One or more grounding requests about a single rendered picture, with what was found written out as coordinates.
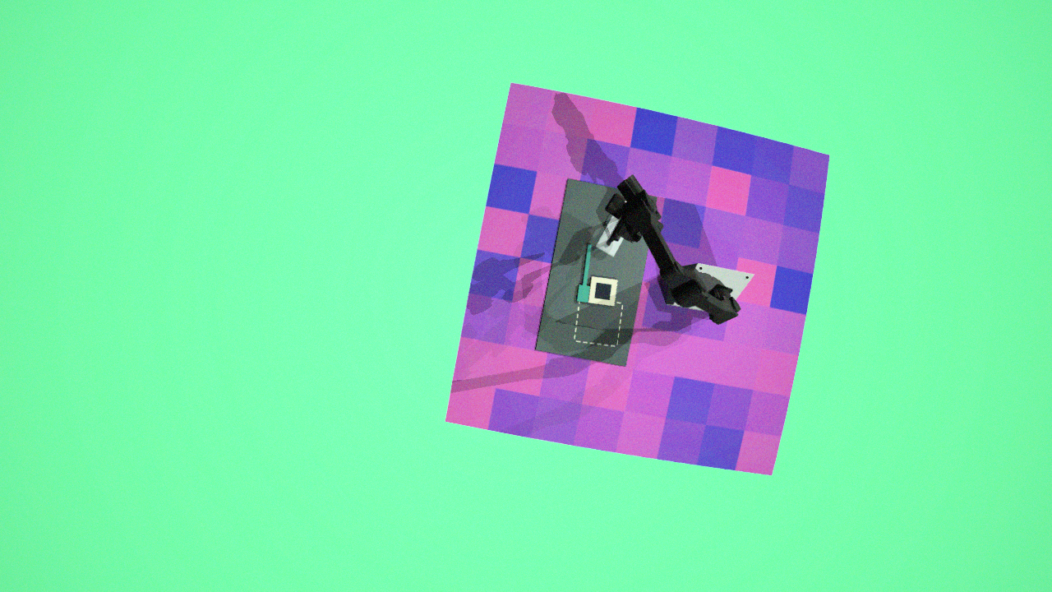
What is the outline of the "cream square tile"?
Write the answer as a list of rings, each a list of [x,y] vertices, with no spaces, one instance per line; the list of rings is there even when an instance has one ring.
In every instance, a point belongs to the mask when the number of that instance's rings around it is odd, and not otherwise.
[[[589,303],[615,306],[618,280],[594,277],[591,280]]]

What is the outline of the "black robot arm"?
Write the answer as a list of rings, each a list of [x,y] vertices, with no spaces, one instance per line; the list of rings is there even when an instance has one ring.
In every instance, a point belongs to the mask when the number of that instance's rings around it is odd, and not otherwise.
[[[618,234],[621,238],[634,243],[645,238],[649,250],[653,253],[655,263],[660,267],[660,275],[667,284],[668,293],[674,303],[682,308],[697,307],[700,310],[708,312],[710,320],[715,325],[721,325],[727,320],[739,317],[739,302],[731,295],[732,288],[716,284],[711,291],[707,292],[705,282],[700,280],[696,272],[692,272],[681,267],[680,263],[671,254],[667,241],[662,238],[658,229],[658,206],[648,193],[638,183],[634,173],[630,175],[623,183],[616,185],[621,195],[627,202],[621,206],[621,226]],[[687,278],[684,284],[674,289],[670,286],[670,281],[683,275]]]

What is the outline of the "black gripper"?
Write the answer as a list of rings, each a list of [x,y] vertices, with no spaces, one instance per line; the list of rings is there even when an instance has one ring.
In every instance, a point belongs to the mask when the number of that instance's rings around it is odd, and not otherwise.
[[[623,206],[626,203],[625,201],[626,199],[624,197],[621,197],[619,192],[615,192],[615,195],[613,195],[612,198],[610,198],[610,202],[605,207],[605,209],[607,210],[607,212],[609,212],[612,216],[615,216],[619,219],[621,216],[623,216],[623,213],[621,213],[621,211],[623,210],[621,209],[621,206]],[[660,229],[660,232],[662,232],[662,224],[660,221],[658,221],[658,229]]]

